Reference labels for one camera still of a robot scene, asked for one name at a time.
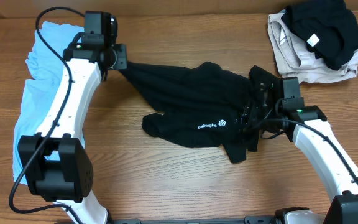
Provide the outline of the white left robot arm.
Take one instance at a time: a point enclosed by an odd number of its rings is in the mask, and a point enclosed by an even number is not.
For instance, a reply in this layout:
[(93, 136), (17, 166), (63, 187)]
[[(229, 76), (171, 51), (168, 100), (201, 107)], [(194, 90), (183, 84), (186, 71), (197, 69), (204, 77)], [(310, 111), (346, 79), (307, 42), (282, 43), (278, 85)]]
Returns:
[[(62, 208), (73, 223), (112, 223), (109, 210), (92, 191), (93, 165), (81, 143), (83, 124), (95, 90), (110, 70), (127, 67), (125, 44), (118, 44), (117, 20), (101, 11), (82, 14), (85, 27), (62, 54), (52, 53), (63, 63), (63, 73), (50, 109), (35, 134), (21, 136), (18, 153), (23, 166), (9, 195), (16, 213), (35, 213)], [(48, 204), (21, 210), (14, 194), (26, 179), (32, 195)]]

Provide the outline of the black polo shirt with logo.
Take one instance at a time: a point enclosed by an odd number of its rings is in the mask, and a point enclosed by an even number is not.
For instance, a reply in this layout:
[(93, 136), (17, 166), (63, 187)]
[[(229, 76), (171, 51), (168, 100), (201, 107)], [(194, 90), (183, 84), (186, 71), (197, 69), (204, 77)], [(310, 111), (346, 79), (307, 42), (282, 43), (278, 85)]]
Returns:
[(130, 62), (120, 73), (154, 109), (142, 119), (148, 135), (189, 148), (222, 146), (233, 164), (257, 151), (259, 133), (241, 133), (241, 85), (276, 77), (263, 68), (255, 65), (244, 77), (212, 62), (196, 68)]

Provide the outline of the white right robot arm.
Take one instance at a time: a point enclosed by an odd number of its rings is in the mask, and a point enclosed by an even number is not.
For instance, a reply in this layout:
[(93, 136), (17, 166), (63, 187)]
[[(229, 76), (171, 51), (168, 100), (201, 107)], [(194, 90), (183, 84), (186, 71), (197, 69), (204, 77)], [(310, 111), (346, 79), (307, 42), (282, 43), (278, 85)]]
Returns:
[(358, 223), (358, 167), (334, 136), (318, 106), (305, 106), (297, 78), (253, 79), (257, 99), (247, 107), (244, 132), (261, 139), (286, 135), (309, 160), (331, 205), (324, 215), (306, 207), (278, 209), (274, 215), (249, 216), (245, 223)]

